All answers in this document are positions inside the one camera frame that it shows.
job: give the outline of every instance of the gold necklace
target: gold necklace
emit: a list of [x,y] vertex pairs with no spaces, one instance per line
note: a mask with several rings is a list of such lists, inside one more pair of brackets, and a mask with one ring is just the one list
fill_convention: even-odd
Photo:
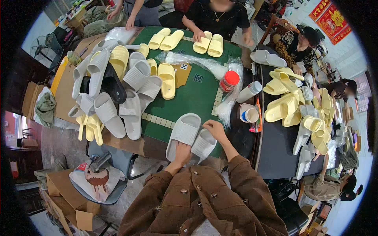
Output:
[[221,18],[223,16],[224,12],[222,13],[222,15],[220,15],[220,17],[217,16],[216,12],[214,12],[214,14],[215,14],[215,17],[216,17],[215,21],[219,22],[219,18]]

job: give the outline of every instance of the red banner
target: red banner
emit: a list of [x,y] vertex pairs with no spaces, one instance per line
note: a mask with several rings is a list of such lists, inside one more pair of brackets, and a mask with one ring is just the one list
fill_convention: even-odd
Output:
[[340,11],[332,4],[324,14],[316,21],[316,24],[325,32],[328,38],[332,39],[338,35],[348,24]]
[[331,42],[333,43],[333,45],[336,45],[343,38],[345,38],[351,31],[352,29],[350,28],[349,25],[347,25],[347,27],[345,27],[336,37],[331,39]]
[[311,19],[316,21],[327,9],[327,7],[331,5],[330,0],[322,0],[315,8],[314,10],[308,15]]

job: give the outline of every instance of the brown jacket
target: brown jacket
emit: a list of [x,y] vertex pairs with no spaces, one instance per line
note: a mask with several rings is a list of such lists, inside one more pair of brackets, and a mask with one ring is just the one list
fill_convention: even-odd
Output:
[[118,235],[191,235],[207,218],[222,236],[288,235],[267,185],[247,159],[228,167],[231,189],[213,168],[191,166],[174,177],[151,174],[126,211]]

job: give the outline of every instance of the plastic jar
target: plastic jar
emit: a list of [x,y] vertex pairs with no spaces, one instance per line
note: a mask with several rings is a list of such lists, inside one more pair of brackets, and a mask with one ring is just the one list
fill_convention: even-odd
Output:
[[239,83],[240,77],[235,71],[227,71],[223,79],[219,82],[219,87],[223,92],[228,93]]

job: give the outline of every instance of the wooden chair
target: wooden chair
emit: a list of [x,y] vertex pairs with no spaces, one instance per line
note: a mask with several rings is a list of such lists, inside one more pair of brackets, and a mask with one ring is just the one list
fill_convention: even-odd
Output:
[[268,36],[268,34],[270,33],[270,30],[272,29],[273,25],[277,23],[278,25],[280,25],[283,29],[285,29],[285,31],[283,30],[280,30],[279,28],[276,30],[276,32],[274,32],[273,34],[270,35],[270,43],[272,43],[273,41],[273,36],[275,34],[282,34],[284,32],[286,32],[287,30],[290,30],[291,32],[297,32],[299,33],[299,30],[297,28],[295,28],[294,26],[292,26],[291,24],[289,24],[289,22],[287,20],[284,20],[284,19],[281,19],[275,15],[272,15],[272,18],[270,19],[270,22],[268,24],[268,27],[266,28],[266,31],[264,33],[264,35],[262,36],[261,40],[260,40],[260,44],[263,44],[266,37]]

